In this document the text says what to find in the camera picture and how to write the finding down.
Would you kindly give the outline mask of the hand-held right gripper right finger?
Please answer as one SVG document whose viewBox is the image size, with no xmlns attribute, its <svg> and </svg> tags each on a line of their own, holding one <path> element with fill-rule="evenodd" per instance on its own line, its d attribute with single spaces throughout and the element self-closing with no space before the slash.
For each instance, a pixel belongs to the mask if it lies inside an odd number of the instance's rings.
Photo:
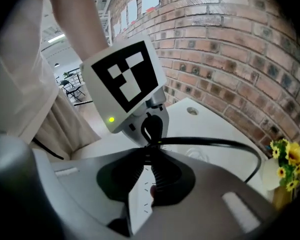
<svg viewBox="0 0 300 240">
<path fill-rule="evenodd" d="M 154 207 L 179 204 L 190 194 L 196 183 L 194 171 L 168 155 L 152 157 L 151 170 L 155 178 Z"/>
</svg>

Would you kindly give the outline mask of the light wooden box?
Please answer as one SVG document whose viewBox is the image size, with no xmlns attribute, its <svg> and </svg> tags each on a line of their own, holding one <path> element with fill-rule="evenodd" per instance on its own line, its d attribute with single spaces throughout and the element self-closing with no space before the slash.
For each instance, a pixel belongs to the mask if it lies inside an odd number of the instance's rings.
<svg viewBox="0 0 300 240">
<path fill-rule="evenodd" d="M 293 191 L 288 192 L 284 186 L 274 189 L 272 205 L 277 211 L 281 211 L 293 200 Z"/>
</svg>

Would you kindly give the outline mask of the person in white clothing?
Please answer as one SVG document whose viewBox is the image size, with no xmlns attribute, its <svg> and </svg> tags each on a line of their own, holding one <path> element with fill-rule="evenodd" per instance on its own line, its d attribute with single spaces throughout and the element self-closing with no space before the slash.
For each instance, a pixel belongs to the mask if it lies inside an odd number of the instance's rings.
<svg viewBox="0 0 300 240">
<path fill-rule="evenodd" d="M 43 57 L 44 0 L 19 0 L 0 31 L 0 132 L 29 144 L 58 95 Z"/>
</svg>

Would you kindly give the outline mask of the ceiling tube light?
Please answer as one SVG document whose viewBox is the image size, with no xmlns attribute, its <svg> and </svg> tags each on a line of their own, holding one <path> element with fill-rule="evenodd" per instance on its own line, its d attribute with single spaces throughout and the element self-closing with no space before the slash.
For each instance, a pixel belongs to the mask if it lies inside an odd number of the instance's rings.
<svg viewBox="0 0 300 240">
<path fill-rule="evenodd" d="M 54 38 L 48 40 L 48 43 L 51 44 L 51 43 L 53 43 L 53 42 L 55 42 L 55 41 L 57 41 L 57 40 L 60 40 L 60 39 L 62 39 L 62 38 L 64 38 L 64 37 L 65 37 L 65 34 L 60 34 L 60 35 L 58 35 L 58 36 L 56 36 L 56 37 L 54 37 Z"/>
</svg>

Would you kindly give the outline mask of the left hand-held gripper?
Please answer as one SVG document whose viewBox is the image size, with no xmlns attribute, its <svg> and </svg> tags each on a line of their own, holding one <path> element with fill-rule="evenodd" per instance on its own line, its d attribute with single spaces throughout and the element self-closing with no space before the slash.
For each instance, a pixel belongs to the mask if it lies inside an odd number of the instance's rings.
<svg viewBox="0 0 300 240">
<path fill-rule="evenodd" d="M 80 70 L 109 132 L 122 132 L 138 146 L 167 136 L 167 77 L 148 35 L 108 47 L 85 60 Z"/>
</svg>

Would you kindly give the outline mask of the person's beige trousers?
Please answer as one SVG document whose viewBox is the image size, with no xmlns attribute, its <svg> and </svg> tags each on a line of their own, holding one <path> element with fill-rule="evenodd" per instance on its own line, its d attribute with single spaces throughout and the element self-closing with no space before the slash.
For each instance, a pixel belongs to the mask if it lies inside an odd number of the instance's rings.
<svg viewBox="0 0 300 240">
<path fill-rule="evenodd" d="M 46 151 L 52 160 L 71 160 L 75 152 L 100 139 L 63 91 L 59 90 L 31 143 Z"/>
</svg>

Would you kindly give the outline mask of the black folding chair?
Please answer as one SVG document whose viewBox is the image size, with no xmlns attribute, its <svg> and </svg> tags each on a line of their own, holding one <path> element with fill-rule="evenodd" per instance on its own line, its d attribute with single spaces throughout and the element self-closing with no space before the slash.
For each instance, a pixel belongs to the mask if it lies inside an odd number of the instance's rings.
<svg viewBox="0 0 300 240">
<path fill-rule="evenodd" d="M 82 88 L 82 84 L 78 84 L 78 85 L 73 85 L 72 83 L 70 83 L 68 80 L 62 80 L 60 82 L 60 86 L 62 89 L 65 90 L 65 94 L 66 96 L 69 98 L 69 96 L 73 97 L 75 100 L 81 102 L 82 100 L 80 99 L 80 95 L 85 96 L 86 94 L 84 92 L 82 92 L 81 88 Z"/>
</svg>

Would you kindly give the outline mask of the person's left forearm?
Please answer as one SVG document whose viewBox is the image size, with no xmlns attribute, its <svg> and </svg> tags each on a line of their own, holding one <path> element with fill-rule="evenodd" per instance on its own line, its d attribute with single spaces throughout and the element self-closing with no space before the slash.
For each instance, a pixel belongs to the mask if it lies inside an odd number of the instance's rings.
<svg viewBox="0 0 300 240">
<path fill-rule="evenodd" d="M 56 23 L 81 61 L 108 48 L 94 0 L 50 0 Z"/>
</svg>

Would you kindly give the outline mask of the white metal shelf rack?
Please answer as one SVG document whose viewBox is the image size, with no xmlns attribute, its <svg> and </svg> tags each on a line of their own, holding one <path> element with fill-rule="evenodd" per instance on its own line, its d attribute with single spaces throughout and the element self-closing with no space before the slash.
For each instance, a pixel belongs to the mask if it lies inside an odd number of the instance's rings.
<svg viewBox="0 0 300 240">
<path fill-rule="evenodd" d="M 113 40 L 112 40 L 111 12 L 109 10 L 107 12 L 105 12 L 104 10 L 99 10 L 98 13 L 99 13 L 102 29 L 105 34 L 106 41 L 109 46 L 112 46 Z"/>
</svg>

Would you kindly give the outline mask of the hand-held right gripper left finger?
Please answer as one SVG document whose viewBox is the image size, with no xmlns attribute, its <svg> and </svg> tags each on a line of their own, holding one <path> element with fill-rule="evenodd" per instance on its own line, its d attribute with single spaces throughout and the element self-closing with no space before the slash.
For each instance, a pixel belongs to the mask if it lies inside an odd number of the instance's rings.
<svg viewBox="0 0 300 240">
<path fill-rule="evenodd" d="M 106 156 L 110 162 L 101 167 L 96 175 L 98 186 L 114 201 L 127 201 L 146 164 L 142 149 L 128 149 Z"/>
</svg>

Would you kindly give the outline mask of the yellow sunflower bouquet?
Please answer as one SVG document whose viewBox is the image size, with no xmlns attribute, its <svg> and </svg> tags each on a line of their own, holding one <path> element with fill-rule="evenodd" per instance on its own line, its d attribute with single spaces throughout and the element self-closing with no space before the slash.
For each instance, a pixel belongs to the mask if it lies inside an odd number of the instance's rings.
<svg viewBox="0 0 300 240">
<path fill-rule="evenodd" d="M 269 144 L 279 185 L 292 192 L 300 184 L 300 145 L 287 139 L 272 140 Z"/>
</svg>

